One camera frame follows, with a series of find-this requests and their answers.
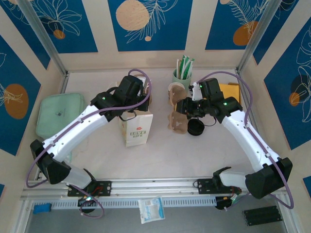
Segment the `pencil cup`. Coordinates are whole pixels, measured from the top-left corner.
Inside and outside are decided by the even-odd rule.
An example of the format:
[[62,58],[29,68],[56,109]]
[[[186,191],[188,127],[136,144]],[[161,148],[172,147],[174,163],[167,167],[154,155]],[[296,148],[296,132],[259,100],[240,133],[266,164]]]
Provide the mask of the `pencil cup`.
[[174,72],[173,72],[172,83],[177,82],[177,83],[183,84],[183,86],[185,87],[186,92],[188,92],[189,91],[189,85],[191,83],[191,77],[192,77],[192,74],[190,74],[189,78],[187,78],[187,79],[184,79],[184,80],[183,79],[178,79],[176,77],[176,69],[175,69]]

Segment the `paper bag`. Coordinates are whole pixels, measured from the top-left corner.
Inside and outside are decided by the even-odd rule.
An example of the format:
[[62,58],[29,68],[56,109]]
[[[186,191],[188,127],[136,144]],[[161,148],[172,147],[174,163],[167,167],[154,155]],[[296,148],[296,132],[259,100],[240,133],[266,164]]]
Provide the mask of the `paper bag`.
[[121,128],[126,147],[145,144],[147,142],[152,118],[154,116],[149,111],[135,112],[137,114],[136,117],[134,113],[125,112],[122,114],[122,119],[128,121],[122,121],[119,119],[119,126]]

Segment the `small white package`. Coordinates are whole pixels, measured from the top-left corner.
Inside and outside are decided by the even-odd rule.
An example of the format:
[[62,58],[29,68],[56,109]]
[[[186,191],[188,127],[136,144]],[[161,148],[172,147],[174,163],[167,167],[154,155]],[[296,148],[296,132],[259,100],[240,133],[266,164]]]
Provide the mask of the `small white package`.
[[138,200],[138,206],[142,224],[165,219],[161,197]]

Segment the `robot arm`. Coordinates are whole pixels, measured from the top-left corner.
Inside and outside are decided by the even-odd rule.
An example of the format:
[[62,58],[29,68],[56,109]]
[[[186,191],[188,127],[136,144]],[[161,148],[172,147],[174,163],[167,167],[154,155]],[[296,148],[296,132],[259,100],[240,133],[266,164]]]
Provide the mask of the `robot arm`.
[[258,199],[283,187],[284,183],[270,158],[279,166],[286,180],[293,167],[291,161],[288,158],[281,159],[270,149],[251,124],[244,125],[245,113],[237,100],[233,97],[224,99],[215,78],[195,83],[192,91],[193,97],[178,102],[175,110],[186,114],[188,118],[204,117],[206,114],[215,117],[243,148],[251,162],[253,168],[251,172],[254,172],[247,174],[247,167],[240,169],[225,167],[214,173],[214,184],[248,189]]
[[114,117],[120,117],[123,112],[132,112],[135,109],[147,111],[149,101],[136,108],[120,108],[132,106],[146,98],[143,86],[142,80],[131,75],[125,76],[119,87],[99,93],[72,123],[56,135],[43,142],[35,140],[30,145],[34,159],[46,150],[37,165],[51,184],[66,182],[85,189],[88,193],[93,192],[96,188],[94,177],[86,169],[66,164],[64,159],[82,140]]

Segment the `white table surface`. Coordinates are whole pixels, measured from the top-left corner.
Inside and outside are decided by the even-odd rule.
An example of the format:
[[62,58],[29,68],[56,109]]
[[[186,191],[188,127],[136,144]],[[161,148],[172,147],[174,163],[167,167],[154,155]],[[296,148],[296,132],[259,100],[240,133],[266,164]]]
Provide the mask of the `white table surface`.
[[[168,104],[167,87],[173,69],[144,69],[152,81],[154,114],[148,141],[144,145],[125,147],[118,119],[96,130],[72,152],[72,163],[88,169],[97,179],[182,178],[206,177],[225,166],[240,163],[250,165],[235,138],[221,124],[206,127],[200,136],[176,134],[167,128],[167,116],[172,111]],[[215,70],[195,69],[192,80],[197,81]],[[87,103],[98,93],[120,81],[128,70],[71,73],[66,93],[78,92]],[[226,74],[217,74],[219,83],[236,83]],[[207,116],[205,124],[213,123]]]

